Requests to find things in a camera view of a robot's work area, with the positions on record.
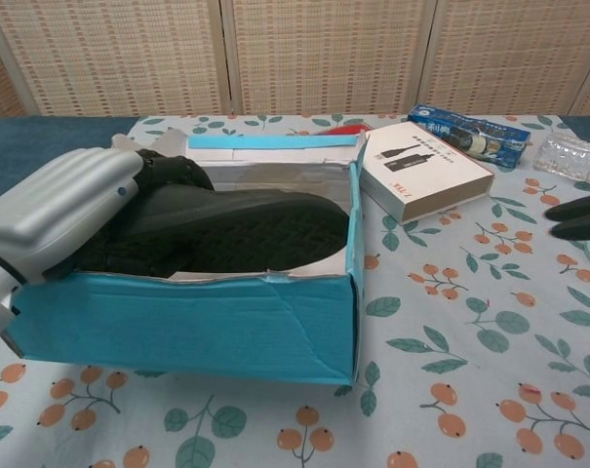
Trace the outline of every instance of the product box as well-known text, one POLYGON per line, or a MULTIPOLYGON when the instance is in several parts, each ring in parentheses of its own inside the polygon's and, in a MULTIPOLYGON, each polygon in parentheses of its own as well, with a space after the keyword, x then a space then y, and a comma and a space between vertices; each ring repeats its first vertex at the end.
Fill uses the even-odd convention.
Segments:
MULTIPOLYGON (((186 151, 216 190, 281 187, 334 200, 350 214, 347 246, 284 272, 165 280, 73 273, 26 287, 8 328, 16 349, 33 360, 352 384, 364 274, 364 134, 212 136, 197 139, 201 149, 194 138, 187 145, 185 134, 169 131, 151 147, 166 156, 186 151)), ((126 136, 113 141, 139 149, 126 136)))
POLYGON ((531 138, 530 132, 418 104, 408 120, 448 142, 468 156, 515 168, 531 138))
POLYGON ((362 188, 404 224, 487 195, 493 173, 413 122, 367 133, 362 188))

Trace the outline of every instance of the blue toothpaste box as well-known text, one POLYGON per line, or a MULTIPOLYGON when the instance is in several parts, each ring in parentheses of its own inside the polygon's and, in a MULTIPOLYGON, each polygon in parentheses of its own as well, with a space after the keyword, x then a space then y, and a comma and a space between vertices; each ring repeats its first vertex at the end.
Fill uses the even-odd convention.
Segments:
POLYGON ((524 130, 424 104, 415 106, 408 120, 474 159, 511 169, 520 162, 531 138, 524 130))
MULTIPOLYGON (((364 141, 192 136, 187 144, 182 132, 165 133, 151 148, 192 157, 217 190, 282 187, 335 201, 350 214, 347 245, 284 272, 168 279, 85 272, 26 287, 8 329, 16 351, 41 361, 352 384, 364 284, 364 141)), ((126 136, 113 146, 138 149, 126 136)))

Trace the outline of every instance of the tablecloth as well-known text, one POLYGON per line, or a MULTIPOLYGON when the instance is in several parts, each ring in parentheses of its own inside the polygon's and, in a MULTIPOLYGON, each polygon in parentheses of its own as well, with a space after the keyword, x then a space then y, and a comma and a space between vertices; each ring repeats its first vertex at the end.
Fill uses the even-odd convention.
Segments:
MULTIPOLYGON (((307 135, 404 116, 140 119, 189 134, 307 135)), ((0 340, 3 467, 590 467, 590 262, 544 210, 590 185, 535 172, 556 116, 490 196, 399 226, 367 195, 353 387, 21 361, 0 340)))

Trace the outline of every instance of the clear plastic container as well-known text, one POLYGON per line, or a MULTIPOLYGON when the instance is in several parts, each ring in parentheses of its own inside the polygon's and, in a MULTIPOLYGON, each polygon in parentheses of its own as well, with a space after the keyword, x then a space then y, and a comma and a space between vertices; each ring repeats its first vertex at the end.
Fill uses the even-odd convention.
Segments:
POLYGON ((537 149, 533 166, 549 173, 590 183, 590 142, 551 134, 537 149))

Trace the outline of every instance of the red object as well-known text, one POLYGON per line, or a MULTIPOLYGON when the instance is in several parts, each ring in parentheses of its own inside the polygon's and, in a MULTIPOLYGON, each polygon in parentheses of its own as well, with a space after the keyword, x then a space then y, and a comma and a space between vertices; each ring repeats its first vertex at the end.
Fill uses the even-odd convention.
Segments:
POLYGON ((344 125, 342 127, 336 127, 335 129, 326 130, 319 133, 318 135, 357 135, 360 132, 368 132, 372 130, 368 125, 365 124, 353 124, 344 125))

